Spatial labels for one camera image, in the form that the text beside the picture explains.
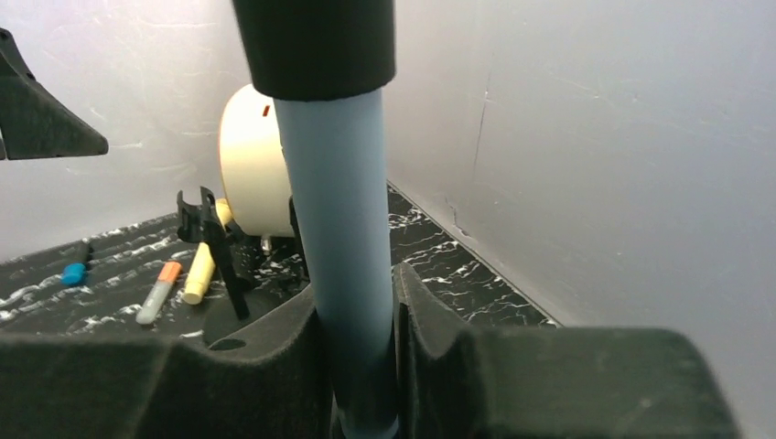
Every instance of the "marble surface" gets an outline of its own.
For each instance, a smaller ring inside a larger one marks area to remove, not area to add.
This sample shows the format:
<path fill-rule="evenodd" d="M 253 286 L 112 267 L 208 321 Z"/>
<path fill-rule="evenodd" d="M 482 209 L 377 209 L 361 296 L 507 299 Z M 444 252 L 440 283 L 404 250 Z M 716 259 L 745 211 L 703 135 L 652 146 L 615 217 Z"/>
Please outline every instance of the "marble surface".
<path fill-rule="evenodd" d="M 393 263 L 411 263 L 429 289 L 461 317 L 476 325 L 555 325 L 392 189 L 389 205 Z M 185 269 L 196 247 L 179 241 L 176 227 L 176 217 L 168 215 L 91 237 L 92 261 L 83 286 L 68 288 L 60 282 L 74 244 L 0 264 L 0 332 L 77 336 L 150 331 L 199 341 L 209 306 L 228 299 L 215 280 L 202 304 L 182 301 Z M 184 272 L 156 323 L 140 327 L 135 313 L 166 261 L 180 261 Z M 259 289 L 252 294 L 287 300 L 297 293 L 278 286 L 300 264 L 292 242 L 277 243 L 259 263 Z"/>

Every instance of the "orange marker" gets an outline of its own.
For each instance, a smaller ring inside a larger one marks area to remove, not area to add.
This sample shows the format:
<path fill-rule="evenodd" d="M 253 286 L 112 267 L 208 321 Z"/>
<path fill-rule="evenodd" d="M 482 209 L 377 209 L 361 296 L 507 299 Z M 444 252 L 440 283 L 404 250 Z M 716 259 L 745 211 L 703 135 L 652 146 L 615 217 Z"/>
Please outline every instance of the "orange marker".
<path fill-rule="evenodd" d="M 180 274 L 179 262 L 168 262 L 162 268 L 162 272 L 159 277 L 156 278 L 154 287 L 151 288 L 151 293 L 148 293 L 148 297 L 143 302 L 143 307 L 137 313 L 135 319 L 140 325 L 151 325 L 156 320 L 156 315 L 159 314 L 159 310 L 162 309 L 162 305 L 167 300 L 172 286 L 175 284 L 178 275 Z"/>

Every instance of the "black marker with blue cap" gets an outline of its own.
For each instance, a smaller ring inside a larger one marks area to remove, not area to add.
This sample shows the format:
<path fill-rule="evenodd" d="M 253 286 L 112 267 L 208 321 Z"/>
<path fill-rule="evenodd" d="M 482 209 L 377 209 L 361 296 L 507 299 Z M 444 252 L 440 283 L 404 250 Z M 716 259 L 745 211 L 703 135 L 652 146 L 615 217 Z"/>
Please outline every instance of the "black marker with blue cap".
<path fill-rule="evenodd" d="M 78 243 L 75 252 L 75 261 L 65 267 L 62 271 L 62 283 L 67 286 L 75 286 L 83 282 L 86 278 L 86 268 L 89 263 L 89 257 L 92 253 L 92 247 L 87 241 Z"/>

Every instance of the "yellow tube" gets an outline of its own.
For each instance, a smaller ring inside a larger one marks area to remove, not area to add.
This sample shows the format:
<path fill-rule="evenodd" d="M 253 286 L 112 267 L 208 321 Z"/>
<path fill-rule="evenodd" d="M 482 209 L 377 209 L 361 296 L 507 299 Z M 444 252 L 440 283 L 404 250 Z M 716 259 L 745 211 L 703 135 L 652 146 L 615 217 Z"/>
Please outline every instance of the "yellow tube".
<path fill-rule="evenodd" d="M 221 225 L 232 220 L 232 211 L 226 199 L 216 200 L 216 214 L 218 214 Z M 183 287 L 183 301 L 189 305 L 196 305 L 202 301 L 202 297 L 208 292 L 210 278 L 213 276 L 216 265 L 210 256 L 208 244 L 201 242 L 194 255 L 194 261 L 191 263 L 189 275 L 186 276 L 186 283 Z"/>

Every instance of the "wall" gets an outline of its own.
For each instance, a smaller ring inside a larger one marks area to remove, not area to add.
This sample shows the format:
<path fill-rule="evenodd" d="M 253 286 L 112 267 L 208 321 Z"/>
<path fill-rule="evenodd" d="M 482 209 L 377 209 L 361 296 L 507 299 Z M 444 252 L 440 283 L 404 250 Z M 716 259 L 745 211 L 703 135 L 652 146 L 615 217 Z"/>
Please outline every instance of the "wall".
<path fill-rule="evenodd" d="M 0 162 L 0 261 L 175 211 L 221 190 L 223 106 L 250 82 L 232 4 L 0 0 L 0 27 L 106 156 Z"/>
<path fill-rule="evenodd" d="M 567 325 L 673 327 L 776 437 L 776 3 L 397 0 L 389 178 Z"/>

